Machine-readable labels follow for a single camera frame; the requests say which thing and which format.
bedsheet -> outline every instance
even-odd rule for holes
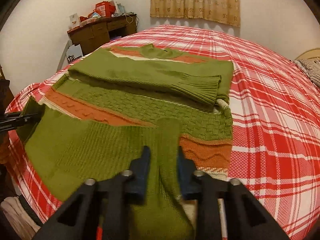
[[[234,143],[228,179],[239,178],[292,240],[303,239],[320,214],[320,90],[286,58],[216,31],[162,25],[103,47],[148,43],[234,63],[229,95]],[[21,111],[30,96],[39,101],[69,67],[26,87],[7,112]],[[16,132],[9,134],[7,169],[45,222],[61,202],[42,183]]]

beige cloth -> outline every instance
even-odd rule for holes
[[[31,240],[40,229],[28,216],[17,197],[7,197],[0,204],[5,217],[22,240]]]
[[[240,27],[239,0],[151,0],[151,17],[201,18]]]

bed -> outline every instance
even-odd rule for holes
[[[230,90],[234,141],[228,178],[239,178],[292,240],[303,239],[320,214],[320,94],[290,60],[231,35],[162,25],[103,45],[171,47],[234,63]],[[37,101],[70,65],[21,91],[7,112]],[[7,170],[45,222],[61,205],[34,170],[15,131]]]

red and white plaid fabric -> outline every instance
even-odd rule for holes
[[[225,33],[163,25],[104,46],[148,43],[234,63],[234,145],[228,176],[239,178],[292,240],[303,239],[320,213],[319,90],[286,58]],[[39,100],[66,69],[25,88],[7,111],[22,110],[30,96]],[[61,202],[42,184],[15,131],[10,139],[8,170],[46,221]]]

floral curtain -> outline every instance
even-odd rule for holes
[[[150,16],[201,18],[240,26],[239,0],[151,0]]]

